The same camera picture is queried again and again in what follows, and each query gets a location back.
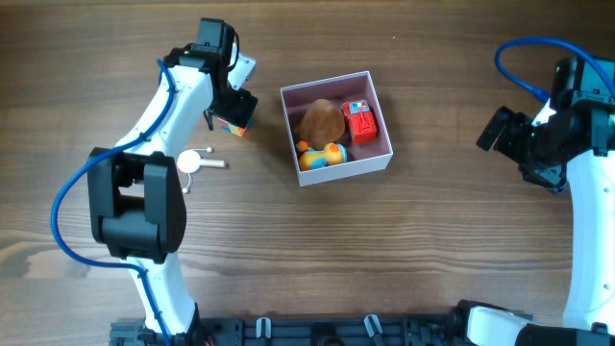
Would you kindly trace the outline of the colourful two-by-two puzzle cube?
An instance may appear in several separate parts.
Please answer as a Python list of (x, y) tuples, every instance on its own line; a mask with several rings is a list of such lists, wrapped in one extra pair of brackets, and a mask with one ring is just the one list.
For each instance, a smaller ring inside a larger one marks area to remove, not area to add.
[(227, 120), (224, 120), (224, 119), (222, 119), (220, 117), (217, 117), (217, 121), (218, 121), (218, 124), (220, 125), (222, 130), (224, 130), (224, 131), (226, 131), (226, 132), (228, 132), (230, 134), (233, 134), (235, 136), (244, 136), (246, 131), (252, 125), (252, 120), (249, 120), (246, 123), (246, 125), (243, 126), (243, 127), (237, 126), (236, 124), (231, 123), (231, 122), (229, 122)]

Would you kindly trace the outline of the white wooden rattle drum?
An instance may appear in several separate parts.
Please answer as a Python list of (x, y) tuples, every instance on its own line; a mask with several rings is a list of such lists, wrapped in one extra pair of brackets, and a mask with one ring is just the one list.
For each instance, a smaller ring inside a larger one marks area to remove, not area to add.
[(227, 163), (223, 160), (207, 159), (201, 156), (201, 153), (212, 154), (212, 147), (194, 148), (184, 150), (177, 158), (177, 168), (187, 175), (187, 183), (182, 189), (183, 194), (188, 194), (192, 186), (192, 175), (200, 168), (219, 168), (227, 167)]

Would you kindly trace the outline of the white cardboard box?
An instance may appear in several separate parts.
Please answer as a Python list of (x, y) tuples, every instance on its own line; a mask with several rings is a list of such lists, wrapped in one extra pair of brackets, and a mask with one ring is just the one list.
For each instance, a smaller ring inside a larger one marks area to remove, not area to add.
[[(315, 185), (337, 179), (384, 170), (393, 156), (393, 148), (382, 115), (379, 98), (368, 71), (336, 76), (280, 89), (283, 116), (292, 152), (292, 160), (300, 186)], [(378, 135), (362, 145), (347, 144), (347, 162), (303, 171), (299, 166), (300, 154), (296, 148), (293, 128), (303, 118), (308, 106), (317, 99), (328, 99), (340, 106), (346, 101), (364, 99), (374, 114)]]

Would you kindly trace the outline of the brown plush toy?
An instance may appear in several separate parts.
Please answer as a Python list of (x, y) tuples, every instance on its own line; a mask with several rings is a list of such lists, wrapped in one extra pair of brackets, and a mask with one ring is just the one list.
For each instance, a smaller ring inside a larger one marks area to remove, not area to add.
[(323, 150), (327, 144), (341, 139), (346, 132), (343, 112), (331, 101), (317, 99), (307, 109), (293, 134), (308, 147)]

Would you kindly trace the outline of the red toy truck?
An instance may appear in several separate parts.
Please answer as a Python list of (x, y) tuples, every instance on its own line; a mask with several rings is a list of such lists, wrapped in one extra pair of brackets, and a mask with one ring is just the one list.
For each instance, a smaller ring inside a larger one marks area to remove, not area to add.
[(366, 144), (377, 138), (376, 119), (365, 99), (347, 101), (341, 109), (354, 145)]

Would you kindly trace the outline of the yellow duck toy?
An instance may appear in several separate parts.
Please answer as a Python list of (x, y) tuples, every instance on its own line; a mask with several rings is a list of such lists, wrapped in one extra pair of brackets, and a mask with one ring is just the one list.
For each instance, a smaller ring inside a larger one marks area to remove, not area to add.
[(297, 144), (301, 156), (299, 158), (299, 168), (301, 171), (308, 171), (327, 166), (337, 165), (348, 161), (346, 148), (337, 143), (328, 143), (323, 150), (316, 150), (308, 146), (308, 143), (301, 140)]

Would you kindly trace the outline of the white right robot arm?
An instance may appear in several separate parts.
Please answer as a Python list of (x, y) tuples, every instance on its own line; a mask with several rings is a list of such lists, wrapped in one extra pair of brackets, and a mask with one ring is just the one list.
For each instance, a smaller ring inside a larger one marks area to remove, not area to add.
[(613, 344), (614, 62), (586, 53), (559, 61), (541, 112), (530, 118), (498, 109), (477, 145), (516, 162), (528, 183), (570, 189), (571, 283), (559, 327), (460, 301), (450, 312), (446, 337), (473, 345)]

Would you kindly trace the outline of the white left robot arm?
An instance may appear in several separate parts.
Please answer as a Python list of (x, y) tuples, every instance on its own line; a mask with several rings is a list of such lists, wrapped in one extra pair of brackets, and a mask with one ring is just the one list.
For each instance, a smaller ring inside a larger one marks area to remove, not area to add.
[(200, 118), (217, 117), (227, 128), (251, 124), (258, 99), (242, 85), (255, 66), (230, 24), (201, 19), (196, 40), (163, 58), (158, 90), (131, 131), (88, 157), (92, 236), (131, 270), (145, 307), (136, 343), (204, 342), (178, 257), (186, 208), (176, 160)]

